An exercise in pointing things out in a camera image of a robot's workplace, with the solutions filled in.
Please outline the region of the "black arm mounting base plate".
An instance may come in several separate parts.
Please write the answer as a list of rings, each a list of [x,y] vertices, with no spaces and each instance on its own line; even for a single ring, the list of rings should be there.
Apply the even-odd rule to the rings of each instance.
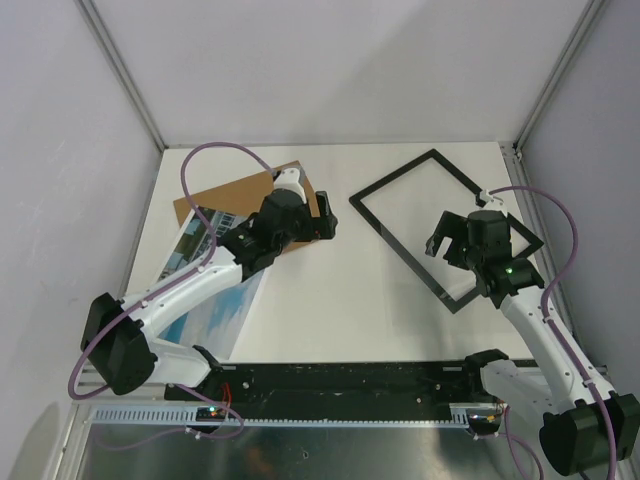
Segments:
[[[452,404],[497,403],[462,360],[227,364],[194,390],[225,398],[245,420],[450,420]]]

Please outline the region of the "building photo print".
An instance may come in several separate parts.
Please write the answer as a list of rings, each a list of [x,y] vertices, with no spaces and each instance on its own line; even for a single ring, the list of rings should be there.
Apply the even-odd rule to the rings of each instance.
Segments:
[[[157,271],[157,279],[162,280],[184,268],[205,254],[211,244],[208,230],[197,215],[190,212],[164,265]],[[186,347],[198,345],[220,361],[229,360],[252,304],[261,292],[265,274],[261,271],[202,302],[169,325],[159,338]]]

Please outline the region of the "wooden picture frame black front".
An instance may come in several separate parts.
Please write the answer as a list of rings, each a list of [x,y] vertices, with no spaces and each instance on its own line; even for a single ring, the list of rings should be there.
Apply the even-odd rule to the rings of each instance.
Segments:
[[[507,293],[541,281],[534,273],[534,254],[543,241],[507,207],[511,227],[512,260],[467,271],[443,258],[451,240],[445,238],[435,256],[425,253],[444,211],[463,217],[484,210],[475,196],[486,186],[483,177],[467,165],[450,161],[430,149],[391,171],[349,198],[358,214],[373,228],[432,294],[452,314],[478,297],[499,303]]]

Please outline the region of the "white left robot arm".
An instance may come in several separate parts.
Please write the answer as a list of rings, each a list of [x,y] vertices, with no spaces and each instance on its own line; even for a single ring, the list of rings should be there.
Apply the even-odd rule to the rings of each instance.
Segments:
[[[315,198],[317,216],[299,194],[276,189],[207,253],[145,292],[94,299],[81,340],[82,362],[90,363],[116,395],[156,382],[185,385],[202,400],[214,397],[221,387],[214,357],[201,346],[185,347],[161,334],[206,300],[270,267],[291,244],[332,239],[337,217],[326,192]]]

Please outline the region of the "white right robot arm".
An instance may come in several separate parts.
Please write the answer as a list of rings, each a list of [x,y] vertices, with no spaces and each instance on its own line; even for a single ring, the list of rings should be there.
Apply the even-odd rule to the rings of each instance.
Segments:
[[[526,258],[512,254],[512,216],[478,210],[446,211],[426,242],[436,255],[444,239],[451,266],[470,271],[481,296],[515,327],[546,383],[522,375],[510,359],[496,358],[461,376],[473,401],[490,395],[507,403],[538,431],[549,464],[561,475],[617,463],[631,456],[639,432],[639,402],[620,395],[581,351],[557,311],[542,306],[544,281]]]

